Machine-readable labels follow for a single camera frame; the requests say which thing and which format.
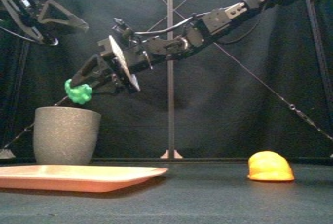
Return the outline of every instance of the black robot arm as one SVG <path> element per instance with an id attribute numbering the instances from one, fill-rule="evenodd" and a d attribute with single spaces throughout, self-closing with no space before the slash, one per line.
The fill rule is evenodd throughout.
<path id="1" fill-rule="evenodd" d="M 7 19 L 29 36 L 26 40 L 38 44 L 57 45 L 59 34 L 89 28 L 87 23 L 53 0 L 0 0 L 0 20 Z"/>
<path id="2" fill-rule="evenodd" d="M 74 75 L 71 87 L 87 83 L 94 88 L 113 82 L 115 92 L 122 89 L 138 92 L 138 72 L 168 60 L 190 57 L 263 10 L 295 1 L 297 0 L 243 0 L 228 8 L 193 15 L 172 29 L 157 32 L 134 32 L 121 19 L 115 19 L 111 36 L 99 42 L 103 51 Z M 182 27 L 182 34 L 174 39 L 165 40 L 160 37 L 178 27 Z"/>

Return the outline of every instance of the dark table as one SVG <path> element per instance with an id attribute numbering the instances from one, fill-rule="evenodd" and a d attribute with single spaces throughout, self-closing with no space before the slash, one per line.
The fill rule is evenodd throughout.
<path id="1" fill-rule="evenodd" d="M 333 223 L 332 166 L 292 164 L 295 182 L 263 183 L 248 163 L 134 165 L 169 172 L 109 193 L 0 189 L 0 223 Z"/>

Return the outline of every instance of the pink tray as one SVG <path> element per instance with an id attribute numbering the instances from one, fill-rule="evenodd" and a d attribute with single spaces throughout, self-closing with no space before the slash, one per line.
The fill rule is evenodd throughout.
<path id="1" fill-rule="evenodd" d="M 0 167 L 0 188 L 109 192 L 148 181 L 168 168 L 106 166 Z"/>

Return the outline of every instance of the black curtain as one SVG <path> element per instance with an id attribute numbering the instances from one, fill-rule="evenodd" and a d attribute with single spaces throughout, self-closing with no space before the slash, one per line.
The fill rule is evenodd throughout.
<path id="1" fill-rule="evenodd" d="M 58 47 L 31 46 L 15 132 L 34 121 L 35 108 L 66 96 L 65 82 L 99 52 L 98 42 L 109 37 L 114 18 L 137 31 L 168 27 L 168 0 L 57 1 L 87 21 L 90 30 L 62 36 Z M 237 2 L 173 0 L 174 22 Z M 321 14 L 332 20 L 332 1 L 325 1 L 325 9 Z M 257 20 L 247 21 L 221 41 L 241 36 Z M 305 0 L 268 9 L 259 28 L 237 44 L 212 45 L 174 63 L 174 131 L 169 76 L 168 63 L 157 65 L 137 75 L 141 93 L 101 94 L 83 106 L 103 115 L 97 158 L 160 158 L 172 135 L 185 158 L 244 158 L 263 149 L 288 157 L 331 156 L 332 141 L 289 105 L 332 133 Z M 18 156 L 33 157 L 31 142 L 29 134 L 14 145 Z"/>

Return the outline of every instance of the green object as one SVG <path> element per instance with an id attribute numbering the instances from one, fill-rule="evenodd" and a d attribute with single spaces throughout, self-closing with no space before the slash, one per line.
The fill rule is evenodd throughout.
<path id="1" fill-rule="evenodd" d="M 74 103 L 85 104 L 91 99 L 93 88 L 83 84 L 75 88 L 71 88 L 71 79 L 66 82 L 66 90 L 69 98 Z"/>

